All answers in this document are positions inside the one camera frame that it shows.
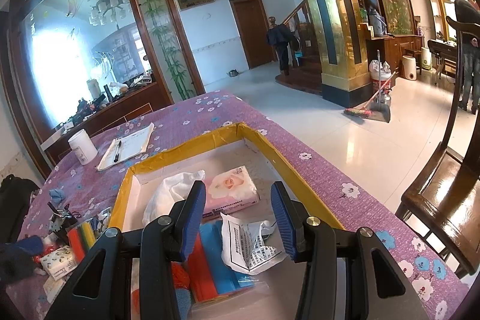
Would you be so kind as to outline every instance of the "purple floral tablecloth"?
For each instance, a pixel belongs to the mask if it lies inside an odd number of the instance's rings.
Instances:
[[[147,127],[151,122],[155,128],[145,154],[102,172],[95,169],[113,138]],[[431,319],[443,320],[451,316],[468,287],[410,228],[314,150],[225,91],[186,100],[95,136],[93,143],[98,155],[86,166],[69,153],[52,171],[41,194],[34,200],[20,237],[47,235],[51,211],[46,203],[52,188],[65,192],[63,205],[69,203],[71,211],[88,218],[114,205],[128,167],[195,136],[236,122],[244,122],[265,135],[346,229],[355,231],[369,226],[376,232],[411,281]],[[37,275],[8,288],[11,299],[27,320],[42,320],[50,307],[43,290],[46,279],[46,276]]]

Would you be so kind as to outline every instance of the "wooden door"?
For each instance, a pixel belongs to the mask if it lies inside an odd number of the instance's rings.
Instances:
[[[268,22],[262,0],[230,0],[249,68],[275,60],[266,43]]]

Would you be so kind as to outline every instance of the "broom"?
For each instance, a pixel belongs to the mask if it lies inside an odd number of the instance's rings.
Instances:
[[[385,84],[386,84],[390,79],[392,79],[393,75],[395,75],[395,71],[393,72],[393,74],[392,74],[391,77],[389,77],[385,82],[383,82],[382,87],[380,87],[380,88],[375,92],[375,94],[367,101],[366,104],[363,105],[362,108],[360,108],[360,109],[355,109],[355,108],[349,109],[349,108],[347,108],[347,109],[345,109],[345,110],[343,111],[344,114],[346,114],[346,115],[352,115],[352,116],[354,116],[354,117],[361,117],[361,118],[368,118],[368,117],[370,117],[370,116],[371,116],[371,110],[368,110],[366,107],[367,107],[368,105],[370,105],[371,102],[372,102],[372,101],[375,99],[375,97],[378,95],[378,93],[379,93],[381,90],[383,90],[383,86],[385,86]]]

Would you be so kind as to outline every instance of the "person in dark clothing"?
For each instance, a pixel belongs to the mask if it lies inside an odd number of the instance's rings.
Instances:
[[[455,0],[455,15],[458,22],[474,23],[480,25],[480,13],[473,7],[469,0]],[[473,74],[473,102],[472,114],[478,109],[480,99],[480,49],[475,36],[463,33],[463,96],[458,106],[467,110],[467,104],[470,97],[470,88],[472,86]]]
[[[297,42],[297,38],[284,24],[275,24],[275,17],[268,17],[268,23],[270,29],[267,32],[267,43],[272,45],[277,51],[278,59],[280,62],[280,71],[283,71],[284,75],[289,74],[289,49],[290,42]]]

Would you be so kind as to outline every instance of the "notebook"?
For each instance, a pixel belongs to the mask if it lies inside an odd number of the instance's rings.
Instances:
[[[125,162],[133,156],[144,153],[147,150],[150,136],[152,135],[154,125],[150,125],[146,128],[140,129],[135,133],[131,133],[121,139],[113,139],[109,148],[105,152],[97,166],[98,171],[106,170],[107,168],[114,166],[115,164]],[[115,154],[117,153],[117,145],[121,141],[121,147],[119,148],[118,162],[114,162]]]

